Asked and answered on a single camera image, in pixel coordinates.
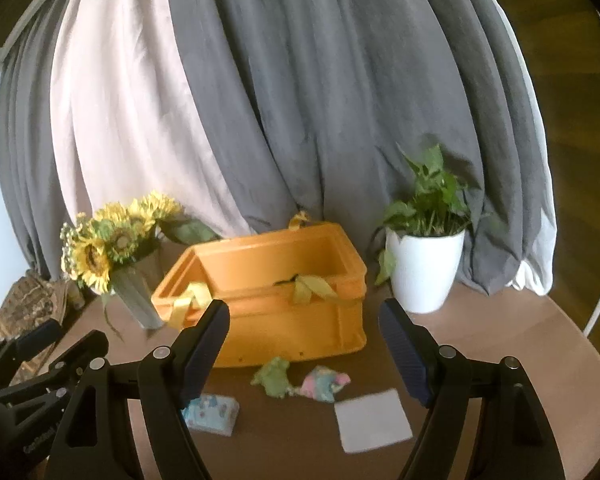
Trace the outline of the mickey mouse plush toy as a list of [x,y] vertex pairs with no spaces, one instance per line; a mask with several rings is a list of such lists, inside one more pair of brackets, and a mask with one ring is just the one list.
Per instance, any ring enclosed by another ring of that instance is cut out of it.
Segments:
[[299,277],[299,274],[296,273],[291,278],[287,278],[286,280],[276,281],[273,284],[273,286],[279,286],[279,285],[285,285],[285,284],[294,283],[295,281],[297,281],[298,277]]

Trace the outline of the patterned woven cushion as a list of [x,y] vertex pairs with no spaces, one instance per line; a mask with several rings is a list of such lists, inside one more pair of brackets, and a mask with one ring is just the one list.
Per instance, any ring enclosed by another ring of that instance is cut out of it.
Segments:
[[76,283],[49,282],[29,270],[12,285],[0,307],[0,341],[20,336],[50,318],[68,330],[86,300]]

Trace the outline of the sunflower bouquet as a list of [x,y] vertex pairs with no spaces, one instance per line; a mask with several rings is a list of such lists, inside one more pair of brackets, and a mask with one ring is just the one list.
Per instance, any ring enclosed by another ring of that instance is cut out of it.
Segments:
[[163,240],[190,246],[220,238],[161,192],[126,205],[106,203],[90,216],[80,212],[73,224],[61,227],[59,237],[62,274],[97,295],[113,292],[123,270],[153,254]]

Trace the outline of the light blue tissue pack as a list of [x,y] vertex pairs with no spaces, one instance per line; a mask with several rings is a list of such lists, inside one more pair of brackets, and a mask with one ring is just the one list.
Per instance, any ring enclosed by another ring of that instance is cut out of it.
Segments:
[[202,394],[182,409],[186,426],[190,430],[223,437],[233,434],[238,413],[239,403],[234,398],[218,394]]

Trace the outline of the white folded napkin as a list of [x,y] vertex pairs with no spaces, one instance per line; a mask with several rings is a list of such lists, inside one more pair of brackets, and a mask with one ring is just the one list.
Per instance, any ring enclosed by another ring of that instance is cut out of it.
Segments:
[[413,430],[396,389],[334,405],[343,452],[358,454],[411,440]]

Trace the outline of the green frog plush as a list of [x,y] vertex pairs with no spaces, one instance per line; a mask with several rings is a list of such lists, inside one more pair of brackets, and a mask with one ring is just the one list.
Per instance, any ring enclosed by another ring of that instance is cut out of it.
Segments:
[[260,370],[253,375],[250,385],[262,387],[265,394],[271,398],[286,398],[294,392],[287,375],[289,367],[290,363],[287,360],[276,356],[261,366]]

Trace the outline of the white plant pot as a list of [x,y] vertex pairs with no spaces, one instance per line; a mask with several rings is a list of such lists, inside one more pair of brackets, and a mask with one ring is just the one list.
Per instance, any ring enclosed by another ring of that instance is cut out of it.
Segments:
[[428,314],[443,306],[455,281],[464,241],[464,231],[442,237],[387,232],[386,248],[396,262],[391,288],[406,312]]

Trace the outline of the pastel rolled cloth toy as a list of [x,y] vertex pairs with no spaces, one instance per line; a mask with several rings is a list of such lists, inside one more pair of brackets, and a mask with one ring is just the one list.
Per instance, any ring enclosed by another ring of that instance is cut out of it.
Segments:
[[300,387],[294,388],[294,395],[317,402],[335,403],[336,394],[350,382],[348,374],[319,365],[306,375]]

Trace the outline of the orange plastic crate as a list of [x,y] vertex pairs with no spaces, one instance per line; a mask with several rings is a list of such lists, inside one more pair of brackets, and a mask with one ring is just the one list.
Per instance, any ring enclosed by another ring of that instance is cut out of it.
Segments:
[[[273,286],[299,274],[297,281]],[[215,364],[260,366],[276,356],[314,361],[364,348],[366,266],[337,223],[230,238],[186,248],[152,293],[164,322],[181,330],[206,310],[188,292],[204,286],[226,303],[230,328]]]

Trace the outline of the pale pink curtain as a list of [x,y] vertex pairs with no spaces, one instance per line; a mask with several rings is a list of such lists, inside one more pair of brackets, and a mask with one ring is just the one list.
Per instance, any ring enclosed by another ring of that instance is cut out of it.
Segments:
[[222,237],[250,233],[189,89],[169,0],[69,0],[50,124],[71,217],[161,192]]

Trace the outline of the green pothos plant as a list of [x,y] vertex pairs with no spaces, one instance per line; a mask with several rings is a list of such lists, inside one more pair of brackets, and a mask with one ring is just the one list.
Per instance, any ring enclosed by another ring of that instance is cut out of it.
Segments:
[[397,198],[382,211],[370,234],[370,244],[381,231],[418,238],[450,237],[472,230],[471,210],[466,200],[467,184],[445,168],[440,144],[422,152],[421,160],[396,149],[414,174],[414,188],[408,200]]

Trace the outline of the grey curtain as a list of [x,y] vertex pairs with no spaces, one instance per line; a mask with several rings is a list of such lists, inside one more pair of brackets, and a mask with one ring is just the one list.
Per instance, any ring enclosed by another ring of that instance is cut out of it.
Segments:
[[[45,0],[6,56],[0,183],[27,263],[60,273],[62,197],[50,76],[69,0]],[[538,101],[496,0],[169,0],[213,155],[250,233],[298,211],[341,224],[359,252],[410,194],[411,158],[440,144],[468,186],[458,278],[546,294],[556,219]]]

